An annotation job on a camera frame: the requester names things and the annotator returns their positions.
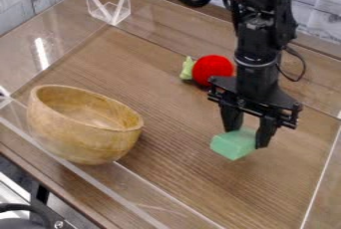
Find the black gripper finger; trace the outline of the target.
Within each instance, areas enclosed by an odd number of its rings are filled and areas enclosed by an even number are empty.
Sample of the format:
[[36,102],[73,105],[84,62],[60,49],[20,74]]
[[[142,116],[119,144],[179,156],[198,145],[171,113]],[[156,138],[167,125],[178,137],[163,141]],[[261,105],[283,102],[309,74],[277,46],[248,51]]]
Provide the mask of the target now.
[[277,132],[277,119],[266,115],[259,119],[259,128],[255,132],[255,148],[267,147]]
[[243,112],[230,106],[220,107],[222,124],[226,132],[239,130],[243,123]]

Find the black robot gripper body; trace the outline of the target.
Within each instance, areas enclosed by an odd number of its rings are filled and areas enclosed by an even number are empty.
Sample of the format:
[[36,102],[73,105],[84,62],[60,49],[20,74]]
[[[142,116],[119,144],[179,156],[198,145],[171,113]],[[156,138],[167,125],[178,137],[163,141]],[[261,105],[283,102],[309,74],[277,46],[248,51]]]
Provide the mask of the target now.
[[302,103],[278,85],[281,59],[246,62],[235,60],[236,76],[208,78],[208,98],[222,106],[230,106],[262,118],[277,119],[277,128],[297,128]]

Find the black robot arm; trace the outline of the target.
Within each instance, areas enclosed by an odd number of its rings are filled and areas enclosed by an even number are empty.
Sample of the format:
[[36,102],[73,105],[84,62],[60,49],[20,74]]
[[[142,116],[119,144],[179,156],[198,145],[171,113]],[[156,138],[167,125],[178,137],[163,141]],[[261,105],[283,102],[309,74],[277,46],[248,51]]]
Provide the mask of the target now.
[[[208,1],[183,0],[192,7]],[[301,102],[278,83],[282,51],[295,38],[291,0],[223,0],[223,4],[232,16],[236,69],[232,77],[208,79],[208,98],[219,104],[227,131],[240,128],[246,114],[259,118],[255,146],[263,148],[281,127],[297,127],[302,111]]]

